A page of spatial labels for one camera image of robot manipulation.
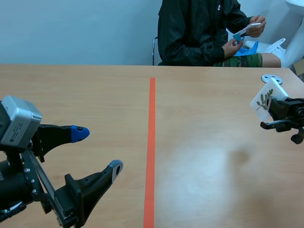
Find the black jacket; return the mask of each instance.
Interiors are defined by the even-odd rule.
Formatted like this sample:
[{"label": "black jacket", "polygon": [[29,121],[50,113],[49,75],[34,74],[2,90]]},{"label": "black jacket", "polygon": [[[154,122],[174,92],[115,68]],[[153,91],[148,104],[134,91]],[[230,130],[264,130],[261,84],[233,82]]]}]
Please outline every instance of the black jacket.
[{"label": "black jacket", "polygon": [[226,29],[236,33],[249,21],[237,0],[163,0],[158,22],[161,59],[171,66],[223,61]]}]

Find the white wall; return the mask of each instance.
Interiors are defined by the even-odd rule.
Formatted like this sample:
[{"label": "white wall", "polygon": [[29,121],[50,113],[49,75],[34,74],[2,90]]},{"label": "white wall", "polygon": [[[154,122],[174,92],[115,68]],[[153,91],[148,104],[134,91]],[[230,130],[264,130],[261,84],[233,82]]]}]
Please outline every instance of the white wall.
[{"label": "white wall", "polygon": [[[0,63],[150,65],[162,0],[0,0]],[[239,0],[263,14],[260,41],[285,46],[301,18],[285,0]]]}]

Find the white sink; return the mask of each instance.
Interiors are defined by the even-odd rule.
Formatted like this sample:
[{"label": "white sink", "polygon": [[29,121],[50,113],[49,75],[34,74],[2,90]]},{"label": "white sink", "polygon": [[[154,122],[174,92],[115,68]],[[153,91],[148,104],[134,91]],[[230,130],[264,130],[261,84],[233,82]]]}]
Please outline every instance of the white sink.
[{"label": "white sink", "polygon": [[286,0],[290,10],[304,16],[304,0]]},{"label": "white sink", "polygon": [[[289,9],[304,16],[304,0],[285,0]],[[290,67],[293,63],[300,61],[304,56],[304,17],[302,24],[294,38],[286,49],[283,67]]]}]

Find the black chair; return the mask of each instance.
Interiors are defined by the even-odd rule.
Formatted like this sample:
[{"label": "black chair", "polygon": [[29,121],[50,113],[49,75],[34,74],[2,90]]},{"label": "black chair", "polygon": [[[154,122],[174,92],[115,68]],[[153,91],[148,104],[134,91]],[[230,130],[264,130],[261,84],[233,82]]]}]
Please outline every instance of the black chair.
[{"label": "black chair", "polygon": [[[152,52],[152,66],[154,66],[154,51],[155,51],[155,41],[156,40],[158,40],[158,37],[155,37],[154,38],[154,40],[153,40],[153,52]],[[159,66],[166,66],[165,64],[164,64],[164,62],[160,62],[159,64],[158,64]]]},{"label": "black chair", "polygon": [[153,52],[152,52],[152,66],[154,66],[154,50],[155,50],[155,41],[158,39],[158,37],[155,37],[153,40]]}]

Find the black cable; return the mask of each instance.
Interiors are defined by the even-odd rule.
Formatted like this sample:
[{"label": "black cable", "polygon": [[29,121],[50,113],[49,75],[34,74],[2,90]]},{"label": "black cable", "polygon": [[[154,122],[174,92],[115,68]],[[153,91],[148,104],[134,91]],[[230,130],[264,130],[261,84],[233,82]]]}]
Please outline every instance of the black cable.
[{"label": "black cable", "polygon": [[18,213],[25,210],[25,208],[27,208],[27,206],[24,204],[21,204],[20,206],[18,206],[17,208],[15,208],[14,210],[12,210],[10,212],[0,214],[0,222],[3,222],[4,220],[11,218],[14,215],[17,215]]}]

